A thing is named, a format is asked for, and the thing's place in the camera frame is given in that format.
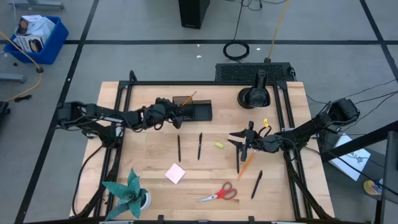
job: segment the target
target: potted plant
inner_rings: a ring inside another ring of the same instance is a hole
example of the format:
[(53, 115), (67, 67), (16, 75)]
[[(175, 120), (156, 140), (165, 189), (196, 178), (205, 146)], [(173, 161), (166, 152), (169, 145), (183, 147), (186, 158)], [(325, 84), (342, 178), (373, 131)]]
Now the potted plant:
[(127, 186), (116, 182), (102, 182), (102, 184), (109, 192), (119, 198), (117, 205), (109, 212), (106, 220), (112, 220), (127, 210), (130, 210), (135, 217), (139, 218), (141, 210), (150, 206), (150, 193), (146, 189), (140, 188), (139, 177), (133, 169), (131, 169), (127, 179)]

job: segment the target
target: wooden table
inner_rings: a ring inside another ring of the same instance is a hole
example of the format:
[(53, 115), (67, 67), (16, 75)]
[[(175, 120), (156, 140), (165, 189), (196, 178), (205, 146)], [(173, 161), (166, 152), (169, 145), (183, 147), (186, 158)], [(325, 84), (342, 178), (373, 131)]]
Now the wooden table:
[[(104, 82), (97, 104), (113, 108), (118, 82)], [(227, 141), (228, 133), (242, 131), (249, 120), (254, 121), (254, 129), (259, 130), (268, 119), (272, 131), (279, 130), (274, 91), (269, 88), (271, 105), (265, 108), (243, 109), (238, 105), (236, 96), (243, 86), (148, 86), (139, 85), (132, 89), (129, 109), (136, 110), (149, 106), (157, 97), (172, 99), (173, 96), (188, 96), (197, 91), (194, 100), (212, 100), (213, 120), (206, 122), (186, 122), (181, 129), (175, 129), (167, 123), (160, 131), (148, 129), (141, 133), (127, 130), (124, 137), (123, 152), (119, 166), (118, 182), (127, 184), (130, 170), (141, 177), (141, 187), (152, 194), (151, 206), (141, 213), (141, 220), (156, 220), (164, 215), (165, 220), (248, 220), (254, 216), (261, 220), (294, 220), (292, 200), (285, 161), (282, 153), (269, 154), (257, 152), (251, 165), (240, 181), (236, 181), (236, 151)], [(288, 83), (289, 96), (295, 125), (308, 121), (311, 116), (305, 96), (303, 83)], [(287, 124), (285, 103), (282, 91), (279, 93)], [(203, 133), (201, 157), (197, 160), (199, 134)], [(177, 135), (181, 137), (182, 161), (178, 162)], [(224, 149), (216, 147), (215, 142), (224, 144)], [(100, 145), (98, 138), (88, 140), (84, 160)], [(315, 140), (308, 146), (318, 150)], [(98, 188), (105, 150), (100, 151), (86, 165), (81, 176), (80, 188), (76, 197), (76, 210), (81, 211)], [(302, 150), (303, 167), (309, 191), (325, 209), (334, 216), (328, 186), (320, 156), (312, 151)], [(173, 163), (182, 167), (186, 174), (176, 185), (165, 177)], [(263, 176), (256, 196), (251, 199), (259, 171)], [(224, 182), (230, 181), (238, 190), (232, 200), (212, 200), (197, 203), (202, 197), (215, 194)], [(305, 217), (302, 194), (298, 190), (300, 211)], [(118, 219), (135, 219), (130, 212), (124, 212)]]

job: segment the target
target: blue bin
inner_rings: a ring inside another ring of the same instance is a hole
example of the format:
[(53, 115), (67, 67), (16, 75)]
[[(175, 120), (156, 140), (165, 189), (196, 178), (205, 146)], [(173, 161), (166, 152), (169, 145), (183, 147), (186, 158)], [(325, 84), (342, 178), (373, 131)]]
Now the blue bin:
[[(39, 64), (51, 65), (57, 58), (57, 55), (60, 52), (63, 43), (67, 39), (69, 32), (67, 28), (65, 28), (65, 26), (62, 24), (61, 18), (57, 16), (46, 17), (55, 24), (54, 30), (51, 32), (50, 37), (47, 39), (43, 49), (39, 53), (26, 52), (26, 54), (32, 57), (32, 59)], [(27, 58), (9, 42), (4, 47), (4, 51), (12, 54), (16, 59), (20, 60), (21, 62), (32, 63), (29, 58)]]

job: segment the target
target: concrete floor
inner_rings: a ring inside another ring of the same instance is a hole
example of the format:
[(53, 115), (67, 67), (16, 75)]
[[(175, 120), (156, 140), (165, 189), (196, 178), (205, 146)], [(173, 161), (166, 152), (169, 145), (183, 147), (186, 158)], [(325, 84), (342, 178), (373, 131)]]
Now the concrete floor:
[[(79, 40), (93, 0), (64, 1), (63, 11), (17, 10), (24, 14), (60, 16), (70, 32), (68, 40)], [(366, 3), (385, 40), (398, 40), (398, 2)], [(237, 39), (269, 40), (283, 4), (263, 4), (261, 11), (244, 8)], [(100, 0), (87, 40), (218, 40), (231, 39), (239, 13), (239, 1), (213, 0), (200, 30), (181, 27), (177, 0)], [(0, 0), (0, 30), (11, 34), (12, 7)], [(359, 1), (291, 0), (277, 39), (281, 40), (377, 40)], [(55, 105), (65, 83), (77, 45), (63, 46), (53, 65), (44, 65), (43, 82), (30, 101), (11, 103), (12, 113), (0, 129), (0, 217), (15, 220), (27, 184), (43, 145)], [(126, 80), (134, 70), (139, 80), (214, 80), (215, 64), (230, 62), (223, 44), (99, 45), (86, 44), (80, 55), (67, 101), (96, 102), (101, 82)], [(244, 62), (262, 62), (270, 45), (252, 44)], [(398, 46), (388, 45), (398, 60)], [(231, 48), (233, 52), (241, 49)], [(306, 92), (320, 101), (336, 99), (394, 79), (380, 45), (276, 45), (273, 62), (290, 62)], [(33, 65), (19, 63), (12, 55), (0, 56), (0, 72), (28, 77), (25, 84), (0, 83), (0, 100), (34, 85)], [(355, 96), (359, 101), (397, 90), (397, 83)], [(361, 103), (363, 114), (380, 100)], [(398, 97), (392, 97), (360, 121), (348, 133), (367, 133), (396, 120)], [(320, 105), (310, 105), (317, 114)], [(72, 194), (82, 163), (86, 139), (78, 132), (56, 131), (25, 222), (63, 219), (69, 216)], [(385, 143), (371, 149), (384, 153)], [(336, 217), (349, 221), (372, 221), (376, 201), (329, 182)]]

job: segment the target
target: scissor blade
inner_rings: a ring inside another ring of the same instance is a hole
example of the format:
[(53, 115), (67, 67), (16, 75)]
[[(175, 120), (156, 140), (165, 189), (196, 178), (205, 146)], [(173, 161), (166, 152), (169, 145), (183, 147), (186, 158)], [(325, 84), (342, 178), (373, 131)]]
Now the scissor blade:
[(201, 198), (197, 200), (197, 202), (207, 202), (208, 200), (217, 199), (217, 195), (211, 195), (209, 197)]
[(230, 133), (230, 135), (232, 135), (232, 136), (235, 136), (235, 137), (238, 137), (238, 138), (244, 138), (246, 135), (245, 135), (245, 130), (243, 130), (243, 131), (240, 131), (240, 132), (236, 132), (236, 133)]

